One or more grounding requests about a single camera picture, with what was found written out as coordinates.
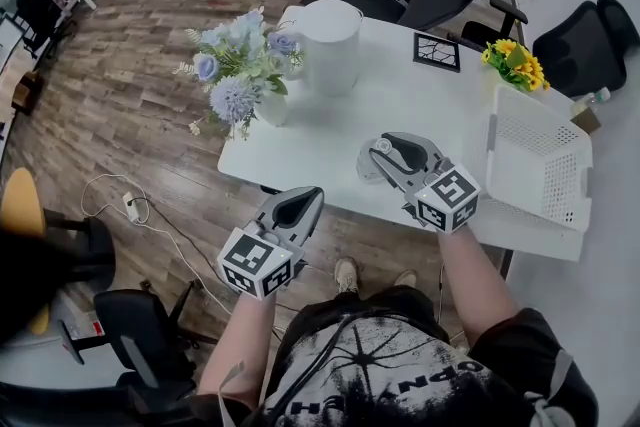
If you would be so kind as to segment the white table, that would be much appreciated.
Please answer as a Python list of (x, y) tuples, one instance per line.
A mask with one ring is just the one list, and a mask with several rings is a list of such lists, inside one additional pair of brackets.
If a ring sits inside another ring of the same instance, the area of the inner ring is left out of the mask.
[[(327, 97), (300, 81), (287, 86), (287, 120), (255, 121), (248, 138), (228, 141), (220, 172), (276, 190), (315, 185), (326, 202), (348, 211), (411, 225), (401, 192), (366, 184), (356, 172), (362, 145), (384, 132), (431, 140), (485, 186), (494, 90), (506, 85), (461, 49), (460, 72), (413, 61), (414, 31), (371, 18), (359, 39), (359, 77), (346, 96)], [(571, 121), (571, 101), (556, 90), (527, 95)], [(479, 202), (471, 227), (485, 244), (565, 261), (579, 260), (584, 233), (563, 228), (495, 200)]]

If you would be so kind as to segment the green label plastic bottle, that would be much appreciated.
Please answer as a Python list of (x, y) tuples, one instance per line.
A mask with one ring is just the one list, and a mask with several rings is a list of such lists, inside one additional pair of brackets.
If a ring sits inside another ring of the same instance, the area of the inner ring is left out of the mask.
[(606, 103), (611, 98), (611, 92), (607, 87), (603, 87), (596, 92), (590, 92), (578, 99), (571, 106), (573, 116), (578, 116), (586, 110), (595, 111), (601, 104)]

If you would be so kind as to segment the yellow chair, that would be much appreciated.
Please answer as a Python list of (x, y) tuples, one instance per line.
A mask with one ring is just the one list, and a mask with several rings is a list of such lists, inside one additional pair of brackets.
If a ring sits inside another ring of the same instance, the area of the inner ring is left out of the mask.
[(21, 235), (44, 238), (46, 220), (32, 174), (22, 167), (9, 177), (0, 203), (0, 226)]

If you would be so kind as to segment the blue flowers in white vase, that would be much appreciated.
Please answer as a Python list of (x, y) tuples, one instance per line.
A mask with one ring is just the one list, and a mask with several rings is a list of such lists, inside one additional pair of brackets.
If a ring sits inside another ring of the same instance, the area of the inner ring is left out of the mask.
[(216, 122), (228, 127), (230, 138), (246, 138), (258, 106), (270, 96), (285, 98), (285, 82), (303, 70), (299, 37), (284, 22), (267, 23), (262, 6), (214, 28), (185, 33), (196, 53), (173, 73), (198, 81), (208, 100), (207, 113), (189, 124), (194, 136), (203, 124)]

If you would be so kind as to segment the black and white printed shirt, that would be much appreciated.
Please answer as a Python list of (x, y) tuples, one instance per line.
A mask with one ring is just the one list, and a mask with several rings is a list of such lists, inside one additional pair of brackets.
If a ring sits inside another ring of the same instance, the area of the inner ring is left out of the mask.
[(192, 403), (197, 427), (597, 427), (595, 395), (525, 308), (454, 348), (420, 291), (345, 292), (290, 323), (264, 401)]

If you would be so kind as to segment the brown cardboard box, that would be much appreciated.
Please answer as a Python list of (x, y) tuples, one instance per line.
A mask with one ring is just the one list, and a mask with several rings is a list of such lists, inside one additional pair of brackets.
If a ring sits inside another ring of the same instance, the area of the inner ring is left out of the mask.
[(12, 107), (18, 112), (30, 115), (35, 108), (44, 85), (43, 77), (36, 72), (26, 72), (16, 85)]

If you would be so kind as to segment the sunflower bouquet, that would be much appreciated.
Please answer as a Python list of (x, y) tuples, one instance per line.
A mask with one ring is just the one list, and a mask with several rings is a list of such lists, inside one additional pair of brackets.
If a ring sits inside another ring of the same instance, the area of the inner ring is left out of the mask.
[(503, 81), (523, 93), (546, 91), (550, 83), (537, 57), (511, 39), (488, 43), (481, 54), (484, 64), (493, 67)]

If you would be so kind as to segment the black high-back office chair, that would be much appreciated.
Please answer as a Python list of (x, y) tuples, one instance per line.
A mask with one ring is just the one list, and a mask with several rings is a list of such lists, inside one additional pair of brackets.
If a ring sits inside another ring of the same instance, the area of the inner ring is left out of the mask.
[(627, 80), (625, 58), (640, 49), (640, 32), (617, 0), (585, 1), (539, 36), (532, 52), (551, 87), (567, 97), (613, 92)]

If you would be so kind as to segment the black picture frame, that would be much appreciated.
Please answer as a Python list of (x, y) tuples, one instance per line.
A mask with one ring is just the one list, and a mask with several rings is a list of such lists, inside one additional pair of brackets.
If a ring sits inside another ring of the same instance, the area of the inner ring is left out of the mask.
[(459, 73), (459, 45), (455, 42), (436, 36), (415, 32), (413, 61)]

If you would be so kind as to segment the brown cardboard holder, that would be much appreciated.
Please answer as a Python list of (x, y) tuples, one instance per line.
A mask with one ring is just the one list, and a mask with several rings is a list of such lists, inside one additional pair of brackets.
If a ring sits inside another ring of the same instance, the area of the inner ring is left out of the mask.
[(585, 108), (571, 118), (571, 122), (586, 134), (591, 136), (601, 127), (601, 123), (596, 116), (594, 110), (590, 107)]

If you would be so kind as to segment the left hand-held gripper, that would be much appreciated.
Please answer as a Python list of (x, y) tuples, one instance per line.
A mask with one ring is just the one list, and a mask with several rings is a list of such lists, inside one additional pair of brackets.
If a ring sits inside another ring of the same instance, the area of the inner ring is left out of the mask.
[(324, 191), (297, 187), (271, 195), (257, 219), (235, 228), (217, 265), (234, 290), (258, 300), (286, 287), (304, 266), (302, 245), (313, 234), (324, 207)]

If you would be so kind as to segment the small white object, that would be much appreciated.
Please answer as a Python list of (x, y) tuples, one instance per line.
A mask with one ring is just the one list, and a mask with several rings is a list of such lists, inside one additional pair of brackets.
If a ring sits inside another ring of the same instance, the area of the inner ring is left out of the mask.
[(401, 154), (393, 147), (390, 135), (383, 134), (378, 138), (369, 139), (362, 145), (357, 158), (356, 171), (359, 179), (370, 185), (380, 184), (383, 181), (391, 184), (391, 179), (385, 175), (372, 160), (370, 156), (371, 149), (382, 152), (396, 164), (400, 163)]

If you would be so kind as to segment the person's left forearm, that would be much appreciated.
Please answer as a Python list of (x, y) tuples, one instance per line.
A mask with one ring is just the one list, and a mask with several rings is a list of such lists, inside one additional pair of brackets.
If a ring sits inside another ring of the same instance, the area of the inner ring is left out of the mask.
[(220, 392), (255, 409), (265, 378), (276, 297), (262, 301), (242, 294), (207, 361), (198, 386), (200, 395)]

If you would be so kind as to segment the white plastic basket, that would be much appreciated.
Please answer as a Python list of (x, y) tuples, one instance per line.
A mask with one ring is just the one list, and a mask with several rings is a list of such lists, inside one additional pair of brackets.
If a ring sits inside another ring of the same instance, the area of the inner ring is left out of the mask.
[(498, 85), (489, 118), (489, 196), (580, 233), (590, 224), (593, 167), (586, 132), (509, 86)]

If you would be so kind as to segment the person's right forearm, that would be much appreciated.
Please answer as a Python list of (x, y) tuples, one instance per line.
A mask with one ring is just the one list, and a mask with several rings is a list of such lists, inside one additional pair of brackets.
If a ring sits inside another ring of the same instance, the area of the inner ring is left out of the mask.
[(521, 308), (468, 226), (437, 234), (454, 306), (470, 347)]

